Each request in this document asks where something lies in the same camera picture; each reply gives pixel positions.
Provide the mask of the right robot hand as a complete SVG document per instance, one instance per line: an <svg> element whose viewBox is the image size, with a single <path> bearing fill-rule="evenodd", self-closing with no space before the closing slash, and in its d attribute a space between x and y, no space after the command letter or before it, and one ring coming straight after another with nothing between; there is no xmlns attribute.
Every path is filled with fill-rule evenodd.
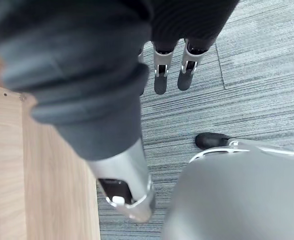
<svg viewBox="0 0 294 240"><path fill-rule="evenodd" d="M186 41L178 79L189 88L235 0L0 0L3 84L36 98L32 117L53 126L87 161L106 200L146 222L155 205L141 130L140 96L154 49L163 94L174 48Z"/></svg>

